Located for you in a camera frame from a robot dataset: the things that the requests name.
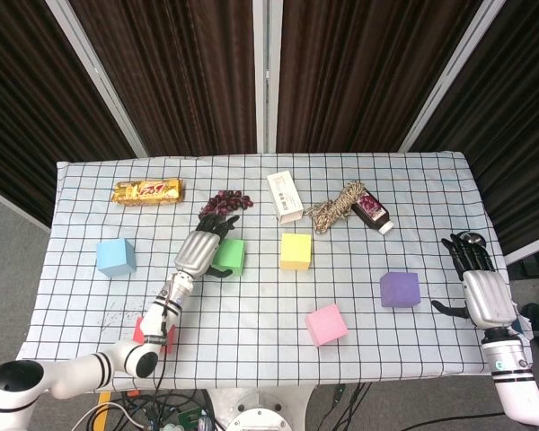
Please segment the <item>brown curtain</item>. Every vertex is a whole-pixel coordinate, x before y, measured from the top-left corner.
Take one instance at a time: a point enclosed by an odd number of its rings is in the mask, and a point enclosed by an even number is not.
[[[0,0],[0,194],[49,225],[56,162],[133,156],[46,4]]]
[[[255,153],[252,0],[71,0],[150,155]]]
[[[278,151],[397,151],[480,3],[286,0]]]
[[[539,239],[539,1],[505,3],[412,150],[465,154],[504,253]]]

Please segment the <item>robotic arm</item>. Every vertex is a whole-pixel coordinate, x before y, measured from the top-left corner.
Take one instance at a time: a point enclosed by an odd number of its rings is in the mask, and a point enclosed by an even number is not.
[[[505,414],[524,425],[539,429],[539,389],[517,335],[508,327],[517,319],[508,287],[494,272],[487,251],[456,235],[441,242],[449,250],[459,279],[463,280],[465,307],[431,304],[443,314],[471,319],[485,331],[483,353],[487,357],[493,382]]]
[[[211,262],[219,243],[234,229],[239,217],[223,221],[205,216],[191,232],[174,261],[177,273],[158,294],[140,323],[144,343],[121,340],[108,349],[65,362],[31,360],[0,365],[0,430],[23,431],[31,419],[38,397],[50,391],[67,399],[106,386],[117,371],[146,378],[155,369],[160,348],[170,328],[180,321],[183,303],[193,290],[194,279],[204,274],[227,277],[231,270],[218,271]]]

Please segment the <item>table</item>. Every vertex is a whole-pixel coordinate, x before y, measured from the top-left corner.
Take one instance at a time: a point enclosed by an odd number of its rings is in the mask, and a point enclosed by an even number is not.
[[[305,207],[336,198],[361,180],[389,210],[386,236],[352,215],[326,234],[311,220],[279,227],[265,178],[290,170]],[[185,201],[159,207],[110,202],[121,180],[184,179]],[[253,208],[228,238],[246,240],[242,277],[195,284],[168,356],[164,388],[301,385],[486,373],[469,321],[439,314],[431,299],[460,306],[462,287],[439,240],[472,230],[508,280],[497,236],[460,153],[251,154],[59,163],[57,202],[35,309],[19,358],[63,360],[131,338],[138,316],[174,271],[173,258],[219,189],[241,189]],[[278,269],[282,233],[314,235],[308,271]],[[137,271],[108,279],[95,269],[96,243],[127,238]],[[419,274],[421,303],[383,308],[379,279],[388,270]],[[305,316],[335,302],[349,327],[316,348]],[[157,367],[161,372],[162,362]],[[108,388],[153,388],[117,374]]]

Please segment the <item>rope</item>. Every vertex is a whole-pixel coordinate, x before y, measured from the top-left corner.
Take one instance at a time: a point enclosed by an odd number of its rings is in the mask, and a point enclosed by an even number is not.
[[[314,229],[318,233],[325,233],[332,224],[340,218],[349,216],[351,206],[358,202],[358,198],[366,191],[366,187],[359,181],[353,181],[340,193],[334,201],[328,200],[315,204],[307,210],[307,214],[314,220]]]

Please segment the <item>pink cube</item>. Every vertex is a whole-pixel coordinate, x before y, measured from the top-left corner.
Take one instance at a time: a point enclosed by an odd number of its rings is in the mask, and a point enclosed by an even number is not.
[[[348,327],[335,303],[305,316],[305,325],[316,347],[348,334]]]

